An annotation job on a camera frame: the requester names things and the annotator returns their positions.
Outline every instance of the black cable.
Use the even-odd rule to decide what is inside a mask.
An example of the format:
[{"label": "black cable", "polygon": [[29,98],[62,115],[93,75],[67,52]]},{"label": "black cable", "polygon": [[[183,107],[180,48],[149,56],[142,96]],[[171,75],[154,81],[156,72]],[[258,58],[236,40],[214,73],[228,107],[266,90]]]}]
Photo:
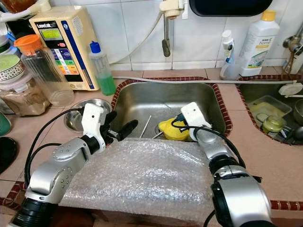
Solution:
[{"label": "black cable", "polygon": [[[39,136],[41,135],[41,133],[43,132],[43,130],[48,126],[50,125],[53,121],[55,121],[56,119],[58,119],[59,117],[61,117],[62,115],[65,115],[66,113],[68,112],[71,112],[71,111],[80,111],[80,110],[83,110],[84,107],[82,108],[74,108],[74,109],[69,109],[69,110],[66,110],[66,111],[63,111],[62,113],[58,114],[57,116],[55,116],[53,119],[51,119],[48,123],[46,123],[41,129],[40,131],[37,133],[33,143],[32,143],[32,146],[30,147],[29,149],[29,152],[28,152],[28,155],[27,155],[27,159],[25,161],[25,166],[28,165],[28,162],[30,160],[30,157],[32,156],[32,153],[33,153],[33,150],[35,148],[35,145],[39,139]],[[26,187],[28,187],[29,185],[29,180],[30,180],[30,176],[27,175],[27,171],[26,169],[24,170],[24,181],[25,181],[25,185]]]},{"label": "black cable", "polygon": [[211,132],[217,136],[219,136],[220,138],[222,138],[227,146],[232,150],[232,152],[235,154],[235,156],[238,158],[239,160],[239,164],[240,166],[242,166],[243,168],[246,168],[244,160],[241,158],[240,153],[238,152],[237,148],[235,147],[235,145],[229,140],[227,139],[225,136],[223,136],[221,133],[216,132],[215,130],[209,129],[209,128],[205,128],[205,127],[197,127],[197,126],[177,126],[174,125],[174,123],[177,122],[177,119],[173,120],[171,122],[171,125],[175,128],[179,128],[179,129],[199,129],[199,130],[204,130],[204,131],[208,131]]},{"label": "black cable", "polygon": [[215,214],[215,210],[213,210],[213,211],[208,215],[208,217],[206,218],[206,220],[205,220],[205,222],[204,222],[203,227],[207,227],[207,226],[208,226],[208,223],[209,223],[210,219],[212,219],[212,217],[214,216],[214,214]]},{"label": "black cable", "polygon": [[27,172],[27,176],[29,176],[29,180],[30,180],[30,167],[32,165],[33,159],[36,156],[36,154],[38,154],[39,151],[41,151],[43,148],[49,147],[49,146],[60,146],[61,143],[46,143],[42,146],[40,146],[30,157],[29,162],[27,165],[25,165],[25,171]]}]

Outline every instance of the bubble wrap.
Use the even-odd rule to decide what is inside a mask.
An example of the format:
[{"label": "bubble wrap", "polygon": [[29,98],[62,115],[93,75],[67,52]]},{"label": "bubble wrap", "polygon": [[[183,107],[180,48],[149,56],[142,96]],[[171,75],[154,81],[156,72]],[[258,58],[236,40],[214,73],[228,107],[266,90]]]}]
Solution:
[{"label": "bubble wrap", "polygon": [[214,209],[212,182],[197,143],[126,139],[92,155],[60,205],[202,223]]}]

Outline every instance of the stainless steel sink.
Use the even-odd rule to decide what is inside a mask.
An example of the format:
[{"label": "stainless steel sink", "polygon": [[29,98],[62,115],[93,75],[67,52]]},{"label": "stainless steel sink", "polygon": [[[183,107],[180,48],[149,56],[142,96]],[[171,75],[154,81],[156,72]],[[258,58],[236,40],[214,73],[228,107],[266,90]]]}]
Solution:
[{"label": "stainless steel sink", "polygon": [[[284,96],[280,95],[278,92],[281,87],[282,85],[279,84],[241,84],[239,86],[239,89],[247,104],[263,96],[270,95],[276,98],[277,100],[289,105],[292,109],[294,109],[295,102],[301,98],[285,98]],[[289,114],[285,115],[283,118],[286,120],[287,126],[289,128],[296,129],[300,127],[300,125],[294,119],[293,112],[290,112]],[[284,138],[282,138],[281,135],[277,135],[275,139],[279,141],[284,141]],[[303,145],[303,141],[297,141],[295,144]]]},{"label": "stainless steel sink", "polygon": [[138,138],[151,115],[143,138],[159,133],[158,124],[181,113],[181,107],[196,102],[213,129],[224,133],[225,122],[214,90],[207,84],[132,83],[124,87],[117,100],[118,115],[111,126],[114,131],[134,119],[138,126],[130,137]]}]

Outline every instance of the green liquid bottle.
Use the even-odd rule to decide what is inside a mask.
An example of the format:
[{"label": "green liquid bottle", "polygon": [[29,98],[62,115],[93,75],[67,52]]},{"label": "green liquid bottle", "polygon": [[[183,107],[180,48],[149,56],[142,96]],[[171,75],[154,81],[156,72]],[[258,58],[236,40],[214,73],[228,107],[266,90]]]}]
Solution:
[{"label": "green liquid bottle", "polygon": [[113,95],[116,91],[116,86],[110,71],[107,56],[101,51],[100,45],[97,42],[92,41],[90,49],[91,53],[89,53],[89,56],[95,67],[97,82],[100,89],[106,96]]}]

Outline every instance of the countertop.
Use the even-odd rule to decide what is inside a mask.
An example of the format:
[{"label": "countertop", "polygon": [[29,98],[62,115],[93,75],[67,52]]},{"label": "countertop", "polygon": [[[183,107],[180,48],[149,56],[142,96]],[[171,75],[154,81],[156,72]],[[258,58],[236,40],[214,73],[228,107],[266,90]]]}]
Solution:
[{"label": "countertop", "polygon": [[[263,75],[278,75],[279,68],[265,67]],[[220,69],[206,70],[154,70],[154,71],[115,71],[114,76],[131,77],[188,77],[200,76],[218,79]],[[116,85],[124,80],[116,79]],[[303,201],[303,146],[289,146],[272,140],[258,130],[250,119],[248,111],[235,85],[219,84],[233,129],[229,139],[238,148],[252,175],[263,178],[262,187],[271,200]],[[17,117],[7,115],[13,128],[6,136],[12,137],[19,145],[19,154],[14,163],[0,174],[1,197],[5,198],[15,181],[24,181],[23,168],[31,143],[40,128],[51,118],[70,108],[75,103],[89,98],[103,98],[109,103],[113,96],[104,96],[100,91],[77,91],[73,103],[64,108],[50,107],[43,115],[37,117]],[[37,147],[45,143],[64,143],[81,136],[65,128],[63,117],[52,123],[40,136]],[[46,161],[53,148],[45,148],[34,159],[32,170]],[[288,211],[288,216],[302,217],[302,211]]]}]

